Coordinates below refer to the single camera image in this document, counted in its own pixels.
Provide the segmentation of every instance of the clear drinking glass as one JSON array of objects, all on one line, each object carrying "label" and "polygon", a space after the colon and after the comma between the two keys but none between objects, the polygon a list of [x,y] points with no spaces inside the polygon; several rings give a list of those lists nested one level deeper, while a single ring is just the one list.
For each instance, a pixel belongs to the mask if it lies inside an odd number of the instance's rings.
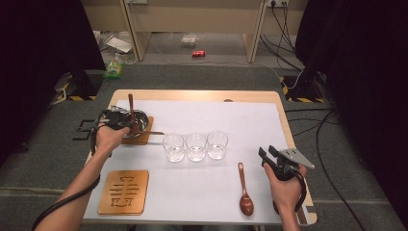
[{"label": "clear drinking glass", "polygon": [[184,158],[184,139],[180,134],[170,133],[163,138],[166,157],[171,162],[179,162]]},{"label": "clear drinking glass", "polygon": [[207,137],[207,143],[207,152],[211,158],[219,160],[225,156],[228,144],[228,136],[225,133],[221,131],[210,133]]},{"label": "clear drinking glass", "polygon": [[193,133],[186,137],[187,156],[194,162],[204,159],[207,138],[203,134]]}]

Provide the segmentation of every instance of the wooden spoon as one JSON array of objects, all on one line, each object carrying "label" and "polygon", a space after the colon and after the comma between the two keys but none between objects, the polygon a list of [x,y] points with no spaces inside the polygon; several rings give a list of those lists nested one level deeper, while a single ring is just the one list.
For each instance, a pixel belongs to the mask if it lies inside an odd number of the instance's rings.
[{"label": "wooden spoon", "polygon": [[246,192],[245,177],[243,175],[243,163],[238,163],[238,170],[240,172],[241,184],[242,184],[242,197],[240,200],[240,207],[243,214],[251,216],[254,212],[254,203]]},{"label": "wooden spoon", "polygon": [[133,94],[128,94],[129,96],[129,107],[130,107],[130,117],[131,117],[131,121],[132,121],[132,128],[130,129],[131,133],[135,132],[135,131],[139,131],[139,126],[138,126],[138,122],[135,119],[135,112],[133,109]]}]

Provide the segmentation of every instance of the white tabletop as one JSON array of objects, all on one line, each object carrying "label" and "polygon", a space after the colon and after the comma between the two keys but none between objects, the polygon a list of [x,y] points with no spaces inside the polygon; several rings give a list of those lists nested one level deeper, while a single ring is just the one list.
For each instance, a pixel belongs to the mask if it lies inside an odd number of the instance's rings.
[{"label": "white tabletop", "polygon": [[[129,108],[127,100],[116,104]],[[276,224],[268,178],[261,167],[259,147],[287,148],[273,103],[135,100],[135,108],[154,117],[153,131],[228,135],[227,154],[195,163],[186,156],[178,163],[166,159],[163,136],[150,136],[148,145],[121,145],[104,165],[101,182],[92,192],[84,222],[178,224]],[[255,206],[251,217],[240,210],[242,186],[238,163],[244,166],[246,188]],[[149,171],[144,211],[139,216],[98,216],[105,178],[112,170]]]}]

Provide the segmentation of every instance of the wooden tray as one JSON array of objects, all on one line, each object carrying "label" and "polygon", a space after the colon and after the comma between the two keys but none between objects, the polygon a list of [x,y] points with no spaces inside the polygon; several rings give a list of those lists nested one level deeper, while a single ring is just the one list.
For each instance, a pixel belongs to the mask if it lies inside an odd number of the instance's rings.
[{"label": "wooden tray", "polygon": [[[149,125],[147,125],[146,132],[150,132],[152,130],[154,118],[152,116],[149,117]],[[142,134],[136,138],[125,138],[122,139],[122,144],[131,144],[131,145],[146,145],[149,141],[150,135]]]},{"label": "wooden tray", "polygon": [[143,213],[149,173],[147,170],[118,170],[108,173],[99,201],[99,215]]}]

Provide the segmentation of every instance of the power outlet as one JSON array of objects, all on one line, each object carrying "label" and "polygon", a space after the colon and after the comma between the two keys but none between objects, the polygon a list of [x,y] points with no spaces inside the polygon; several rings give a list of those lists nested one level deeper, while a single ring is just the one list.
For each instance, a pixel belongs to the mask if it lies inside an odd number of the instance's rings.
[{"label": "power outlet", "polygon": [[[268,0],[267,6],[272,7],[272,1],[273,0]],[[283,7],[288,7],[289,0],[274,0],[275,1],[275,8],[283,8]]]}]

